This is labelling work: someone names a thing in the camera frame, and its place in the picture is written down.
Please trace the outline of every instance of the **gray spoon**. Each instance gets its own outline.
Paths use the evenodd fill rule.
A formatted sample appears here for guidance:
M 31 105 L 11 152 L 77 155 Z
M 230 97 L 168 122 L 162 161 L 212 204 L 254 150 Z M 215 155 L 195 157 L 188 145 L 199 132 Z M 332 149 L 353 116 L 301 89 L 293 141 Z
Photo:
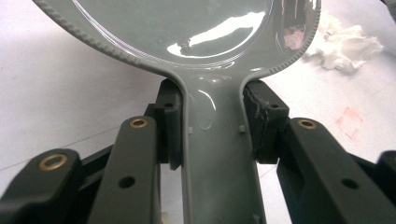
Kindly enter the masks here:
M 34 1 L 89 46 L 182 89 L 188 223 L 264 222 L 242 89 L 302 56 L 319 0 Z

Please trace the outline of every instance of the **red stain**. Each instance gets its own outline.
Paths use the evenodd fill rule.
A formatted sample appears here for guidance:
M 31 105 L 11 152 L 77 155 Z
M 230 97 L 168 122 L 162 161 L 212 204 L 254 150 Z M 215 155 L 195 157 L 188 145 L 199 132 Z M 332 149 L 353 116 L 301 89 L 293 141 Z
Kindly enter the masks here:
M 347 107 L 335 123 L 348 138 L 355 141 L 358 139 L 359 127 L 362 125 L 363 119 L 356 110 Z

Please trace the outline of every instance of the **brass screw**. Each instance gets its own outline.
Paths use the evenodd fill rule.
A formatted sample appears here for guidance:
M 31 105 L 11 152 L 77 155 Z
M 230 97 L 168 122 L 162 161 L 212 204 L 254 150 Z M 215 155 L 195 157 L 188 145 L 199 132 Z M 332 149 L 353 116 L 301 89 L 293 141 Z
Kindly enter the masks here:
M 48 161 L 54 160 L 54 159 L 59 159 L 58 161 L 47 165 Z M 67 157 L 64 154 L 53 154 L 48 157 L 46 157 L 44 160 L 42 160 L 38 164 L 38 169 L 42 171 L 51 171 L 51 170 L 56 170 L 59 167 L 63 166 L 67 161 Z
M 314 123 L 314 122 L 312 122 L 310 120 L 307 120 L 307 119 L 300 119 L 298 121 L 298 123 L 302 127 L 306 128 L 306 129 L 316 129 L 317 128 L 317 124 L 316 123 Z
M 129 125 L 133 128 L 143 128 L 148 125 L 148 121 L 146 119 L 134 119 L 129 123 Z

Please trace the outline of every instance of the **black object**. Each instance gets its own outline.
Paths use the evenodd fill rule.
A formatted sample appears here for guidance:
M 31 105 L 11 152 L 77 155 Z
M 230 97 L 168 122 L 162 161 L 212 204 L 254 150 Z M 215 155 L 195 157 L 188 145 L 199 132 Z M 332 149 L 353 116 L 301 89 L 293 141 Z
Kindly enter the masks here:
M 396 151 L 383 153 L 378 164 L 347 154 L 318 122 L 290 120 L 286 104 L 260 81 L 246 85 L 244 102 L 253 156 L 279 160 L 293 223 L 394 223 Z M 171 169 L 182 164 L 181 111 L 180 90 L 165 80 L 145 117 L 122 123 L 114 146 L 82 162 L 62 149 L 75 163 L 42 181 L 37 163 L 60 149 L 32 159 L 1 199 L 0 223 L 161 223 L 159 162 Z M 50 200 L 32 205 L 40 194 L 31 189 Z

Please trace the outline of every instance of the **crumpled white paper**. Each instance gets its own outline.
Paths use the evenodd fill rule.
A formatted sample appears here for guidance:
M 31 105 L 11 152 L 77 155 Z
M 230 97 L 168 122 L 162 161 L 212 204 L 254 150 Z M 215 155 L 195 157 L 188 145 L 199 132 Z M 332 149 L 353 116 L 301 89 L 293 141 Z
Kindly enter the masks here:
M 318 31 L 304 58 L 322 58 L 322 67 L 353 73 L 384 47 L 376 37 L 363 36 L 359 25 L 344 29 L 341 22 L 324 12 L 320 15 Z

